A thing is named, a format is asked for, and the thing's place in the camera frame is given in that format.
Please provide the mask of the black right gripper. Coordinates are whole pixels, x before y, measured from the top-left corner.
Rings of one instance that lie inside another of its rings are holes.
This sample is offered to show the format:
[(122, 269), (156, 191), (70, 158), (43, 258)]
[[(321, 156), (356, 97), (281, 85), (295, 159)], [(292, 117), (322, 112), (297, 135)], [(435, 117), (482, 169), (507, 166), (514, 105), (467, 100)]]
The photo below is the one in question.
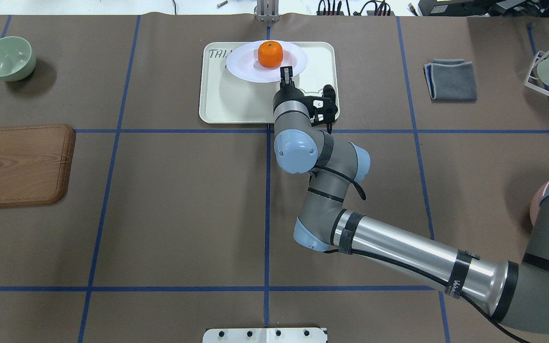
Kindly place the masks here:
[(283, 66), (280, 68), (281, 81), (279, 83), (280, 89), (274, 94), (273, 107), (279, 106), (279, 104), (303, 97), (304, 93), (298, 89), (293, 81), (293, 67)]

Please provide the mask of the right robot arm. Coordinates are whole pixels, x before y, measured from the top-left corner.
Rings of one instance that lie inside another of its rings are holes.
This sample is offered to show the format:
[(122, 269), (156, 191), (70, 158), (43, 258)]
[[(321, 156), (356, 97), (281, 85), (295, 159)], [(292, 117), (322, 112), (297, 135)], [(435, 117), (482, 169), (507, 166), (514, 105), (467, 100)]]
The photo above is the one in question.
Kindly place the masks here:
[(376, 131), (368, 151), (321, 131), (336, 92), (307, 96), (281, 68), (279, 167), (311, 176), (294, 239), (364, 256), (462, 298), (493, 326), (549, 334), (549, 131)]

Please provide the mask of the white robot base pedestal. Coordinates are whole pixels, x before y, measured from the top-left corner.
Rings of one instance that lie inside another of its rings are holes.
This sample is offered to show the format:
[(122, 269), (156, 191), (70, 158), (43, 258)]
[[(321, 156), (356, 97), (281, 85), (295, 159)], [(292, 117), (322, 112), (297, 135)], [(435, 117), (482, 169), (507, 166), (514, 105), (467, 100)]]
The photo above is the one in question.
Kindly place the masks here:
[(326, 328), (212, 328), (203, 343), (328, 343)]

